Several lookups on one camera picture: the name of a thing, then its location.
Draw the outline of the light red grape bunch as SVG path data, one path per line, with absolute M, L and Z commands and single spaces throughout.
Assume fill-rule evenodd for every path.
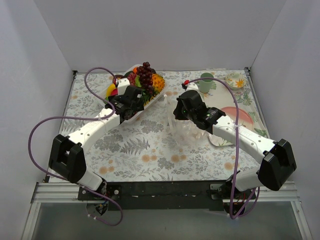
M 134 72 L 131 72 L 128 76 L 127 79 L 129 80 L 130 85 L 135 86 L 136 85 L 136 77 L 137 75 Z

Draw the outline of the clear zip top bag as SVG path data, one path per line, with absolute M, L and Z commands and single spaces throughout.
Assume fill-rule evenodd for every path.
M 195 147 L 208 138 L 209 133 L 199 129 L 192 121 L 175 119 L 173 112 L 178 104 L 177 100 L 170 99 L 166 94 L 164 99 L 169 132 L 179 146 Z

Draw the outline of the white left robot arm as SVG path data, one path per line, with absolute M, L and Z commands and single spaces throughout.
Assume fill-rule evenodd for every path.
M 49 168 L 70 183 L 89 189 L 95 200 L 106 196 L 104 179 L 87 168 L 85 154 L 106 133 L 130 120 L 144 110 L 143 90 L 129 85 L 124 94 L 111 98 L 111 102 L 90 121 L 68 136 L 57 135 L 52 143 Z

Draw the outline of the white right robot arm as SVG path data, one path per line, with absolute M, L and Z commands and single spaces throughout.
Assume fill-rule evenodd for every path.
M 212 191 L 222 198 L 237 199 L 245 191 L 258 187 L 278 191 L 297 168 L 292 146 L 287 140 L 275 141 L 236 125 L 222 110 L 206 107 L 195 90 L 187 90 L 177 98 L 173 114 L 176 120 L 190 120 L 199 129 L 234 144 L 260 164 L 256 168 L 237 171 Z

